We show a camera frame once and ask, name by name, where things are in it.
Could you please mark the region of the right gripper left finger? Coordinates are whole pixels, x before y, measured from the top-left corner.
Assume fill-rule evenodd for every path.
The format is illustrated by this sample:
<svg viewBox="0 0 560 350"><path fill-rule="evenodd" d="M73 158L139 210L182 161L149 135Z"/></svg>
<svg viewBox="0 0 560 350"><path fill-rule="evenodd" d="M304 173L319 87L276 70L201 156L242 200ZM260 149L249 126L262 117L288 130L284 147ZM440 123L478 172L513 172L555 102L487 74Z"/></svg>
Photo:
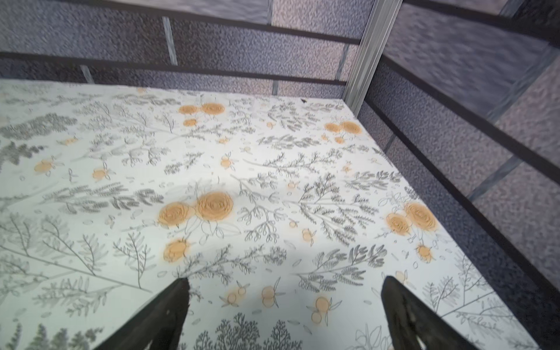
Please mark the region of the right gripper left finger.
<svg viewBox="0 0 560 350"><path fill-rule="evenodd" d="M190 283L176 279L97 348L177 349L189 306Z"/></svg>

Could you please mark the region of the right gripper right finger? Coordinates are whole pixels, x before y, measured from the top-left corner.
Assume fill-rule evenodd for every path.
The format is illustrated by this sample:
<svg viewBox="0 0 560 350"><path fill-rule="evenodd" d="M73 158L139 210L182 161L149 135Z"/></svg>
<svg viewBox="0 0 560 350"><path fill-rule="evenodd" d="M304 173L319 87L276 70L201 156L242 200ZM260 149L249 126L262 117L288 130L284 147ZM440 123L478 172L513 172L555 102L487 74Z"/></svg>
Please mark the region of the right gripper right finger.
<svg viewBox="0 0 560 350"><path fill-rule="evenodd" d="M384 279L381 296L394 349L476 350L396 278Z"/></svg>

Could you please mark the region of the right aluminium frame post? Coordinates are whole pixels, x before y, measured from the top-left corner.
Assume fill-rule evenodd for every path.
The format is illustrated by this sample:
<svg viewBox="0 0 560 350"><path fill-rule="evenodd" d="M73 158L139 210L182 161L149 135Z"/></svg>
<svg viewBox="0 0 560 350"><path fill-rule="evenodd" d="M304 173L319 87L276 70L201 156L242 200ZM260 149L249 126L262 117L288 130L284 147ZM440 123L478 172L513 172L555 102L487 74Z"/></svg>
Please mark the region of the right aluminium frame post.
<svg viewBox="0 0 560 350"><path fill-rule="evenodd" d="M403 0L375 1L343 94L355 115L365 100Z"/></svg>

